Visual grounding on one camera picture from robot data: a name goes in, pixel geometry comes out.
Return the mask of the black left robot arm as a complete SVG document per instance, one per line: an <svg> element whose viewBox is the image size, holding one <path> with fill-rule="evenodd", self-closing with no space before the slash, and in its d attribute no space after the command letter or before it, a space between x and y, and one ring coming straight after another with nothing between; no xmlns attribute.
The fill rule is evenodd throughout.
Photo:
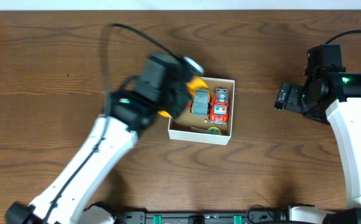
<svg viewBox="0 0 361 224"><path fill-rule="evenodd" d="M122 84L109 93L105 112L66 168L29 205L13 203L6 223L115 223L116 215L105 207L88 207L88 201L156 116L178 117L196 88L192 82L158 85L138 80L133 90Z"/></svg>

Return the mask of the yellow round rattle toy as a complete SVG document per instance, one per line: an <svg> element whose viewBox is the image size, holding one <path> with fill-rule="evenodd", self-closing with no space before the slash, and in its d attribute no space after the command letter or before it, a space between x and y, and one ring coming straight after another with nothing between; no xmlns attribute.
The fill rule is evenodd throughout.
<svg viewBox="0 0 361 224"><path fill-rule="evenodd" d="M209 127L209 128L207 129L207 131L208 131L209 134L219 135L219 136L222 135L222 131L221 131L214 123L211 123L208 119L205 119L205 120L204 120L204 123L211 125L211 127Z"/></svg>

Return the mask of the red fire truck toy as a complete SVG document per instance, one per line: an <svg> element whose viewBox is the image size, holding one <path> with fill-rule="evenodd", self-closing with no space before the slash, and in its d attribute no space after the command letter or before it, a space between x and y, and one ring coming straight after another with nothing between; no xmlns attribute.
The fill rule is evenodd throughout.
<svg viewBox="0 0 361 224"><path fill-rule="evenodd" d="M213 124L227 124L228 122L228 107L229 107L228 90L224 88L217 88L213 94L211 101L211 108L209 114L209 121Z"/></svg>

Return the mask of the grey yellow dump truck toy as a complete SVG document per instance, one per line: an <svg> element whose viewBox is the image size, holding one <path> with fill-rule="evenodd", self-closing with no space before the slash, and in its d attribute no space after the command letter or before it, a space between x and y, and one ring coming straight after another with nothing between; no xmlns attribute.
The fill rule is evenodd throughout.
<svg viewBox="0 0 361 224"><path fill-rule="evenodd" d="M195 116L206 116L209 113L210 90L197 89L195 91L192 114Z"/></svg>

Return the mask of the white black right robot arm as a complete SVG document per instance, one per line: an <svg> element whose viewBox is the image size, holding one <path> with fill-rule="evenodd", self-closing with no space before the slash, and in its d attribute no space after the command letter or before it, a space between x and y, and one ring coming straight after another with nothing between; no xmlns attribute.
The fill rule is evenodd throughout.
<svg viewBox="0 0 361 224"><path fill-rule="evenodd" d="M361 223L361 73L310 76L305 86L281 85L275 109L329 124L335 134L346 186L346 210L307 205L289 208L290 223Z"/></svg>

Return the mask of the orange rubber animal toy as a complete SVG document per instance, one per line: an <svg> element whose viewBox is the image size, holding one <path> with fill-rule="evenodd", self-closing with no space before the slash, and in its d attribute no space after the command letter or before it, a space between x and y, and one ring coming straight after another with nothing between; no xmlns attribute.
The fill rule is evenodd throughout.
<svg viewBox="0 0 361 224"><path fill-rule="evenodd" d="M204 90L208 90L209 86L202 80L202 78L194 76L192 81L188 82L186 84L187 86L187 91L189 93L189 95L192 97L192 100L194 99L195 96L195 92L199 89L204 89ZM165 117L165 118L171 118L172 116L167 112L167 111L159 111L158 112L159 115Z"/></svg>

